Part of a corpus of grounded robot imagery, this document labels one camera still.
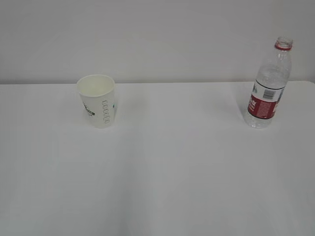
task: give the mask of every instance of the bottle label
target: bottle label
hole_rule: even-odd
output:
[[[248,112],[259,119],[272,118],[283,92],[284,87],[279,89],[267,88],[256,81],[248,104]]]

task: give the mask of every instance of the red label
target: red label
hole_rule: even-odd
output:
[[[248,112],[259,119],[270,119],[275,114],[277,102],[262,101],[253,95],[248,104]]]

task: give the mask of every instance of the white paper cup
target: white paper cup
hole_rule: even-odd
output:
[[[96,128],[106,128],[114,122],[114,87],[114,80],[106,75],[89,75],[77,83],[90,122]]]

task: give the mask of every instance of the water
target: water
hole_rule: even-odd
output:
[[[288,79],[288,73],[285,71],[281,71],[279,67],[275,65],[266,65],[264,67],[261,67],[258,75],[257,75],[257,81],[268,88],[271,89],[280,89],[285,87]],[[252,116],[247,108],[244,113],[244,120],[245,122],[254,128],[265,128],[271,123],[271,119],[259,119],[254,116]]]

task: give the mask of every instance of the white wall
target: white wall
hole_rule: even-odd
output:
[[[253,80],[278,35],[315,78],[314,0],[1,0],[0,83]]]

